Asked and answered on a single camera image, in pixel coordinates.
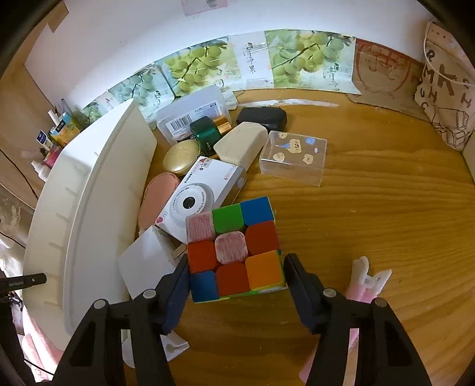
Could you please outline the gold oval compact case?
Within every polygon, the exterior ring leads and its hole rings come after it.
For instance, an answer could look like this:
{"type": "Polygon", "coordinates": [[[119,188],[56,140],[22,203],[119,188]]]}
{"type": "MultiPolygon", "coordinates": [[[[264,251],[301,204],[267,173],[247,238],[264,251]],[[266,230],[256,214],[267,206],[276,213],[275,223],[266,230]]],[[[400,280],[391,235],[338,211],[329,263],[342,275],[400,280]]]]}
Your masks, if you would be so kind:
{"type": "Polygon", "coordinates": [[[177,142],[164,155],[163,168],[166,172],[183,176],[188,173],[200,157],[200,145],[196,140],[177,142]]]}

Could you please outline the pink bear picture sticker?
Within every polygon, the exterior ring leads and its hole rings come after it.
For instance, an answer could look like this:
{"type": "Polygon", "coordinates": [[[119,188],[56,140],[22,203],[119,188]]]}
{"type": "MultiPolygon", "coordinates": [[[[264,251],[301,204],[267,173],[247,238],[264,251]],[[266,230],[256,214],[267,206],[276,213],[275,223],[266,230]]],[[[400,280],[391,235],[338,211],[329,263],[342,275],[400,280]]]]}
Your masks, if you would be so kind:
{"type": "Polygon", "coordinates": [[[197,15],[228,6],[227,0],[181,0],[180,3],[186,16],[197,15]]]}

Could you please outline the white plastic storage bin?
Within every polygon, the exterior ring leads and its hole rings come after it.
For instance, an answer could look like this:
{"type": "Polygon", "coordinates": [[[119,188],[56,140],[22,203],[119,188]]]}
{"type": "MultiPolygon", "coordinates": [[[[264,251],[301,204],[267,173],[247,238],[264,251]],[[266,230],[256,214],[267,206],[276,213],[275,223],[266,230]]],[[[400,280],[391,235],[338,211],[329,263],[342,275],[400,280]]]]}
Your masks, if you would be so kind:
{"type": "Polygon", "coordinates": [[[118,257],[134,241],[156,146],[135,101],[126,101],[62,150],[43,185],[23,272],[47,280],[24,290],[23,301],[60,350],[97,299],[128,298],[118,257]]]}

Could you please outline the red pen can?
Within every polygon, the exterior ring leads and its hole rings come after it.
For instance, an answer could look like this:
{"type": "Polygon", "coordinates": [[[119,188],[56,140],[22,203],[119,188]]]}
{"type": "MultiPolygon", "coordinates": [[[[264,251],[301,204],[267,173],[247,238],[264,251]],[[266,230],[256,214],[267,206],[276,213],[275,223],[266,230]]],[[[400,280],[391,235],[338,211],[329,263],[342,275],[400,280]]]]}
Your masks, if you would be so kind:
{"type": "Polygon", "coordinates": [[[54,146],[46,154],[43,159],[43,164],[52,169],[54,167],[56,160],[59,158],[62,151],[61,147],[54,146]]]}

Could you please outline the clear box with stickers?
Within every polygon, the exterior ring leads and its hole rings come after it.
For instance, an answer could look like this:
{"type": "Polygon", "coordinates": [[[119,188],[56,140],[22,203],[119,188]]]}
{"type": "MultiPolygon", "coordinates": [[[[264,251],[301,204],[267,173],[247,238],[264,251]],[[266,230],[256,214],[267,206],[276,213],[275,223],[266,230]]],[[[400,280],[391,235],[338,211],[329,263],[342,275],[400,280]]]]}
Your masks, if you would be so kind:
{"type": "Polygon", "coordinates": [[[320,186],[326,150],[326,139],[272,130],[259,156],[259,168],[265,175],[320,186]]]}

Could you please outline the white wall charger 80W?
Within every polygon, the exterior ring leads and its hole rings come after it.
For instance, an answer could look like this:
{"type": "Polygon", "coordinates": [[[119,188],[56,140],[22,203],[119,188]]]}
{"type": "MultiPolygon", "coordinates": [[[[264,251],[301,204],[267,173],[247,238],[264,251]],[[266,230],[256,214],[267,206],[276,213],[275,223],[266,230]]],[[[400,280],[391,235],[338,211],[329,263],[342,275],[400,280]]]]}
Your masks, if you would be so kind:
{"type": "Polygon", "coordinates": [[[186,252],[186,245],[174,246],[172,238],[151,226],[118,258],[120,274],[130,297],[154,289],[161,278],[173,273],[186,252]]]}

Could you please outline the beige letter print bag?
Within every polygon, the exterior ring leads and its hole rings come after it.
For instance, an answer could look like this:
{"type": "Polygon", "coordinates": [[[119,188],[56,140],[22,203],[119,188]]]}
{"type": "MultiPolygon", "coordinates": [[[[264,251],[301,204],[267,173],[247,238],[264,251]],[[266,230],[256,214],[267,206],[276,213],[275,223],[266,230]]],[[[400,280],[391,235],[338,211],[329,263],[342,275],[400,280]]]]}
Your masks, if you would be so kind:
{"type": "Polygon", "coordinates": [[[432,21],[414,100],[446,145],[462,151],[474,131],[474,65],[455,37],[432,21]]]}

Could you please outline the green and gold box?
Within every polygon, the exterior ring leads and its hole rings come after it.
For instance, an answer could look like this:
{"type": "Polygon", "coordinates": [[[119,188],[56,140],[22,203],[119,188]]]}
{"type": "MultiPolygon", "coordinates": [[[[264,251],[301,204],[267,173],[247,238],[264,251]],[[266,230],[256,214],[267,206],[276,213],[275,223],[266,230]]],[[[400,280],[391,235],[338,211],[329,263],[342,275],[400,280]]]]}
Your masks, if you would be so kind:
{"type": "Polygon", "coordinates": [[[225,116],[214,119],[201,117],[190,124],[190,130],[197,140],[200,151],[207,157],[212,157],[216,153],[214,145],[232,129],[232,124],[225,116]]]}

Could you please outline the white spray bottle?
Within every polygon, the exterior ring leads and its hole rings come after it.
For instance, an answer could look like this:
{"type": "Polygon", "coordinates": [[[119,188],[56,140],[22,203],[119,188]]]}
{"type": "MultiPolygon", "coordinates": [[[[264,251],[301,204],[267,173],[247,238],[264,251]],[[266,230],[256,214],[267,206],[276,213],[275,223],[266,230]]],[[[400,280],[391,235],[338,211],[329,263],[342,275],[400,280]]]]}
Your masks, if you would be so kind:
{"type": "Polygon", "coordinates": [[[34,168],[35,172],[38,174],[39,179],[46,182],[48,180],[48,176],[51,173],[51,168],[35,160],[31,162],[31,165],[34,168]]]}

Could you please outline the black charger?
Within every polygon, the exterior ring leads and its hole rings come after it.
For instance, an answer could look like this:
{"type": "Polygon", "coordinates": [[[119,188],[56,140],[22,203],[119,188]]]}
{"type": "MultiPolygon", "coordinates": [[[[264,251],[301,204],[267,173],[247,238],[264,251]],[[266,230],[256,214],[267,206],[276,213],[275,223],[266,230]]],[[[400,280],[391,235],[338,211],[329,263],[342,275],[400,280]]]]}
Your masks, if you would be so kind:
{"type": "Polygon", "coordinates": [[[242,122],[253,122],[264,126],[267,131],[280,131],[286,129],[287,115],[283,109],[276,107],[247,107],[243,108],[236,119],[239,125],[242,122]]]}

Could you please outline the white hook plate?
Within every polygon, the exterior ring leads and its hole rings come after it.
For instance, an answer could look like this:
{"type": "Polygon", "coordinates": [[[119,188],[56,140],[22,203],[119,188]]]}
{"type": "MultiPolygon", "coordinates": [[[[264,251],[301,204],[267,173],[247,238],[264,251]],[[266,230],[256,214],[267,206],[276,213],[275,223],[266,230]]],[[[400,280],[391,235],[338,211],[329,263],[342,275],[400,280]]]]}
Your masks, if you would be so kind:
{"type": "MultiPolygon", "coordinates": [[[[167,361],[174,360],[178,355],[181,355],[189,349],[189,342],[181,338],[174,330],[168,335],[161,335],[161,341],[164,347],[164,352],[167,361]]],[[[130,368],[135,368],[134,357],[131,345],[131,333],[129,330],[125,331],[125,340],[122,342],[122,358],[126,365],[130,368]]]]}

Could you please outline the beige angular case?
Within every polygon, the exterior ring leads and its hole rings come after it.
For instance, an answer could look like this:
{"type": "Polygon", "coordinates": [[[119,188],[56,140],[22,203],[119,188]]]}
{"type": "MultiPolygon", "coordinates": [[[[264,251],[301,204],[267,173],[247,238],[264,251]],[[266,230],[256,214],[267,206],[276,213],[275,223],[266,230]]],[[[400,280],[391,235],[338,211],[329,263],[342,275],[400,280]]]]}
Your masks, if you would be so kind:
{"type": "Polygon", "coordinates": [[[267,136],[263,125],[244,121],[225,134],[213,149],[221,161],[248,170],[267,143],[267,136]]]}

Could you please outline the pink and white clip toy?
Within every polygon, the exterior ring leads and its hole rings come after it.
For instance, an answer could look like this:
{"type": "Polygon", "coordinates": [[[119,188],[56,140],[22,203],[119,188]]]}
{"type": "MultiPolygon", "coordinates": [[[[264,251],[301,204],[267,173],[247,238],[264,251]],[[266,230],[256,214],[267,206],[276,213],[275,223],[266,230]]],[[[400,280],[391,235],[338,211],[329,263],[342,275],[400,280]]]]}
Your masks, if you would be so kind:
{"type": "MultiPolygon", "coordinates": [[[[345,297],[349,300],[364,302],[370,304],[381,291],[392,275],[392,270],[387,269],[377,272],[375,275],[369,275],[370,263],[366,256],[353,260],[352,273],[349,286],[345,292],[345,297]]],[[[356,345],[359,332],[357,329],[351,329],[349,333],[349,351],[351,352],[356,345]]],[[[316,350],[312,352],[307,362],[299,373],[299,378],[304,383],[307,382],[312,362],[316,350]]]]}

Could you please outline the multicolour rubik's cube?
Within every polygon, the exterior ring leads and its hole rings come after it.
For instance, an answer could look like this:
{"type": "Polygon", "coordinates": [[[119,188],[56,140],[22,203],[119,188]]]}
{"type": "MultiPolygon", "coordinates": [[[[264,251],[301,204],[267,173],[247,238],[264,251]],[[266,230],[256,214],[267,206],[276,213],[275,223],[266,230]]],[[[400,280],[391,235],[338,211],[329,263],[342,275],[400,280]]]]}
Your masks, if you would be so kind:
{"type": "Polygon", "coordinates": [[[275,214],[266,196],[186,219],[191,299],[217,302],[286,288],[275,214]]]}

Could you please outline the pink oval case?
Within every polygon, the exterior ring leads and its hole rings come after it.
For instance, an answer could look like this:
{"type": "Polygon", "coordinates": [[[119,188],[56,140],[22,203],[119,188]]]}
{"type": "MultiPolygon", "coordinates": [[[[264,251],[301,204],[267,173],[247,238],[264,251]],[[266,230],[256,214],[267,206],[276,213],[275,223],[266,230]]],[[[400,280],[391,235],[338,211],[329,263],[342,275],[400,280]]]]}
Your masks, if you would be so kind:
{"type": "Polygon", "coordinates": [[[169,172],[155,176],[148,183],[138,211],[139,235],[155,224],[155,220],[179,184],[178,177],[169,172]]]}

